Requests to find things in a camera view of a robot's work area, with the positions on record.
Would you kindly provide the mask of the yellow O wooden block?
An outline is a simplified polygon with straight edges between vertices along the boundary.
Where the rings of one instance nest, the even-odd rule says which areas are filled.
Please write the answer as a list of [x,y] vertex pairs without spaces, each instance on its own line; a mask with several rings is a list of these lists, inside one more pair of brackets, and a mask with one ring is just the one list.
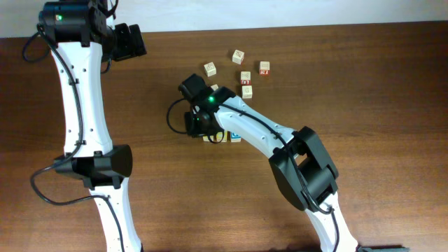
[[203,136],[203,141],[205,142],[213,142],[214,138],[212,136]]

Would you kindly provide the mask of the yellow blue wooden block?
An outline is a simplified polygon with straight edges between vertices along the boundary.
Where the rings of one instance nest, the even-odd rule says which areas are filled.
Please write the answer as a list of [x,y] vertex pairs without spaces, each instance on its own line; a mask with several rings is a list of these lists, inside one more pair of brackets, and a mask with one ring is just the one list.
[[228,132],[224,131],[224,132],[218,132],[215,135],[215,141],[218,143],[223,143],[226,142],[228,140]]

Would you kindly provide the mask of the blue D wooden block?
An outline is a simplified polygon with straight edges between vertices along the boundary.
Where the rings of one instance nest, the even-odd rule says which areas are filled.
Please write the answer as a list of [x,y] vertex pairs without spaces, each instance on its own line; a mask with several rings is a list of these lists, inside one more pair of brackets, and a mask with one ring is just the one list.
[[240,142],[241,140],[242,140],[242,138],[238,134],[236,134],[234,132],[230,133],[230,141],[232,143]]

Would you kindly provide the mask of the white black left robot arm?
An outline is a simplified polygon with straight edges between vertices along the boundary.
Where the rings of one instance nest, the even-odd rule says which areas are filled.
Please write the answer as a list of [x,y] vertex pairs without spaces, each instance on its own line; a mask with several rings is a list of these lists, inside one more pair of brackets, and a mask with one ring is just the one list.
[[64,152],[30,178],[54,170],[83,183],[94,200],[107,251],[142,251],[134,227],[128,185],[133,159],[130,146],[115,145],[109,135],[102,97],[102,64],[146,54],[138,25],[114,24],[115,6],[107,1],[50,1],[36,26],[49,45],[62,89],[66,125]]

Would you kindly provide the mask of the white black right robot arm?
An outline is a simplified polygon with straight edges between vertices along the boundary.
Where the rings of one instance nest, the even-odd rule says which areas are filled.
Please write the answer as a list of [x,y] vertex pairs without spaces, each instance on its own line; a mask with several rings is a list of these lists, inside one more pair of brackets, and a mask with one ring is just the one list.
[[303,211],[313,225],[322,251],[367,251],[350,233],[339,205],[339,172],[317,133],[279,125],[248,106],[226,87],[213,89],[193,74],[178,87],[190,104],[186,134],[210,137],[229,131],[268,159],[281,194]]

